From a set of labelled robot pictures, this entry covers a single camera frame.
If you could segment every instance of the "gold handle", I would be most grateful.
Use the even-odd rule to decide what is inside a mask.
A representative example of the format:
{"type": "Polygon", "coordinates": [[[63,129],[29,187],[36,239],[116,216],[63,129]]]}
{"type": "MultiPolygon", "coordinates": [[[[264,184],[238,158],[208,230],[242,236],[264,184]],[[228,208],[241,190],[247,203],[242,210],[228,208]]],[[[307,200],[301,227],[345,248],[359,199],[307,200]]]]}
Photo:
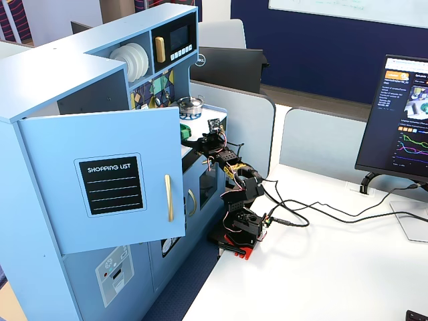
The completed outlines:
{"type": "Polygon", "coordinates": [[[167,187],[168,221],[174,221],[173,194],[171,193],[171,176],[165,175],[165,186],[167,187]]]}
{"type": "Polygon", "coordinates": [[[192,215],[193,215],[193,214],[195,214],[195,212],[196,212],[197,203],[196,203],[196,197],[195,197],[195,194],[193,194],[193,192],[192,192],[192,190],[191,190],[191,189],[189,189],[189,195],[190,195],[190,197],[191,197],[191,198],[192,198],[192,200],[193,200],[193,206],[194,206],[193,211],[191,211],[191,213],[189,214],[189,216],[192,216],[192,215]]]}
{"type": "Polygon", "coordinates": [[[156,37],[154,39],[156,43],[156,59],[158,62],[165,62],[165,41],[162,37],[156,37]]]}

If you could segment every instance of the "open cabinet door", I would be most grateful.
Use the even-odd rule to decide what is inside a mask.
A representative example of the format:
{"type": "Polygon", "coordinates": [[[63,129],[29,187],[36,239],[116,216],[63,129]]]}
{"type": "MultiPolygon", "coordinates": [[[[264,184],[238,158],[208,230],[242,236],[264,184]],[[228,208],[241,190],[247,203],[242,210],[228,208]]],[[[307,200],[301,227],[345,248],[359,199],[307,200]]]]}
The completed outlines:
{"type": "Polygon", "coordinates": [[[19,128],[62,254],[185,234],[178,108],[28,118],[19,128]]]}

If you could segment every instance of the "oven window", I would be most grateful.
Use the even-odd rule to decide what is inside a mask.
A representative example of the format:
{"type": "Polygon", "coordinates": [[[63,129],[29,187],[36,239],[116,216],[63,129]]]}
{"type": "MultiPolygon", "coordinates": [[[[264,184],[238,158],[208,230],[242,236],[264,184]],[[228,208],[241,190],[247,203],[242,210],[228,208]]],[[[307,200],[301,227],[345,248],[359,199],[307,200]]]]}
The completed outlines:
{"type": "Polygon", "coordinates": [[[201,201],[202,209],[208,200],[214,195],[217,190],[217,173],[219,172],[218,164],[211,169],[206,170],[201,177],[199,177],[199,200],[201,201]]]}
{"type": "Polygon", "coordinates": [[[185,25],[170,34],[171,36],[171,52],[185,47],[189,42],[189,26],[185,25]]]}

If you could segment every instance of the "shopping list sign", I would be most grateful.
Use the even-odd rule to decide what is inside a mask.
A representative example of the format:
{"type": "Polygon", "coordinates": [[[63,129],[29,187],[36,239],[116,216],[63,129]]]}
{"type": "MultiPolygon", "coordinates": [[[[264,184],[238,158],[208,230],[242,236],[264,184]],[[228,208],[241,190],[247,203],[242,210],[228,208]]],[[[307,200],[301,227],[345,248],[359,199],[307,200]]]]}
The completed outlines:
{"type": "Polygon", "coordinates": [[[139,154],[75,161],[88,216],[144,209],[139,154]]]}

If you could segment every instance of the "blue wall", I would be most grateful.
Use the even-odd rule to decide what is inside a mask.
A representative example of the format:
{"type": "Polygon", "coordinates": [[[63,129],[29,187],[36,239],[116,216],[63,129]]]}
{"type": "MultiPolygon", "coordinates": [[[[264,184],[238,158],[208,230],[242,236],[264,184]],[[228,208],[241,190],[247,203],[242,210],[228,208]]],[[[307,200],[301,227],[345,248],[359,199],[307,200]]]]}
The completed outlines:
{"type": "Polygon", "coordinates": [[[386,54],[428,57],[428,30],[268,9],[268,0],[232,0],[248,48],[271,67],[262,82],[371,104],[386,54]]]}

